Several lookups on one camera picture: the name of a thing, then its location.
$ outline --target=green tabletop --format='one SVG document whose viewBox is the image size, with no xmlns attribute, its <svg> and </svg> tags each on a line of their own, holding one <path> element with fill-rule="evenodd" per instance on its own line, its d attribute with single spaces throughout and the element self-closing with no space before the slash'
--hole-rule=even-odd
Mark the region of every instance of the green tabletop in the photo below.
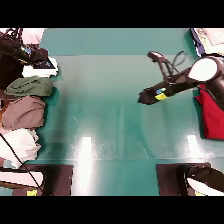
<svg viewBox="0 0 224 224">
<path fill-rule="evenodd" d="M 185 50 L 180 70 L 195 61 L 185 29 L 47 29 L 41 47 L 59 74 L 29 163 L 73 164 L 72 195 L 159 195 L 157 163 L 209 161 L 224 171 L 223 142 L 203 139 L 197 91 L 137 103 L 162 80 L 148 51 L 172 60 Z"/>
</svg>

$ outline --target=red cloth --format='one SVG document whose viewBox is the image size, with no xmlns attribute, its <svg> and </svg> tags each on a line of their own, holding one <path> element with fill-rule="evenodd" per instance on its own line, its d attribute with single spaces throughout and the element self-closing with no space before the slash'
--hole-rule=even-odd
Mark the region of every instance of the red cloth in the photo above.
<svg viewBox="0 0 224 224">
<path fill-rule="evenodd" d="M 224 111 L 203 90 L 200 90 L 200 96 L 196 96 L 195 98 L 202 106 L 202 122 L 205 138 L 224 140 Z"/>
</svg>

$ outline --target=green folded cloth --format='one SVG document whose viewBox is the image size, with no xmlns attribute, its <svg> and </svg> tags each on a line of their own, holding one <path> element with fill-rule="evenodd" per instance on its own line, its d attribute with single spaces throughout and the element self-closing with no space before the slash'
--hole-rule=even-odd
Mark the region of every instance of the green folded cloth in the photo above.
<svg viewBox="0 0 224 224">
<path fill-rule="evenodd" d="M 18 78 L 7 87 L 5 93 L 13 96 L 50 96 L 52 86 L 49 78 Z"/>
</svg>

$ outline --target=stack of clothes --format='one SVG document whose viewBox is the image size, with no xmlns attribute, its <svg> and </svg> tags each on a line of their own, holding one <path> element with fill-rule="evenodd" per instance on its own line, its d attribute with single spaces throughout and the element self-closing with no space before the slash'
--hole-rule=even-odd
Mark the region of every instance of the stack of clothes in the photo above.
<svg viewBox="0 0 224 224">
<path fill-rule="evenodd" d="M 16 79 L 4 91 L 15 100 L 1 101 L 0 133 L 4 135 L 22 162 L 34 160 L 41 147 L 37 143 L 39 138 L 35 132 L 36 128 L 44 125 L 45 103 L 41 97 L 51 95 L 53 84 L 49 77 L 56 75 L 56 71 L 57 69 L 53 72 L 48 70 L 45 73 L 41 69 L 35 69 L 26 75 L 26 78 Z M 0 138 L 0 158 L 10 160 L 15 168 L 21 166 L 2 138 Z"/>
<path fill-rule="evenodd" d="M 224 57 L 224 28 L 191 28 L 191 36 L 199 57 Z"/>
</svg>

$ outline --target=black base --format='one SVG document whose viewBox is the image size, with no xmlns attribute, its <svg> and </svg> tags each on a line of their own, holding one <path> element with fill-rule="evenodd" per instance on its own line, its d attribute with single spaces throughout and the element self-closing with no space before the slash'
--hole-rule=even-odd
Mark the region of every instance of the black base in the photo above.
<svg viewBox="0 0 224 224">
<path fill-rule="evenodd" d="M 46 173 L 46 182 L 42 187 L 44 196 L 70 196 L 72 185 L 72 165 L 46 165 L 46 164 L 26 164 L 29 170 L 40 167 Z M 27 191 L 35 188 L 14 189 L 12 196 L 27 196 Z M 42 196 L 40 189 L 37 190 L 37 196 Z"/>
<path fill-rule="evenodd" d="M 198 167 L 211 167 L 210 163 L 178 163 L 178 164 L 156 164 L 159 194 L 160 196 L 179 196 L 179 188 L 176 180 L 176 172 L 180 165 L 195 165 Z M 190 188 L 189 196 L 195 196 L 195 191 Z"/>
</svg>

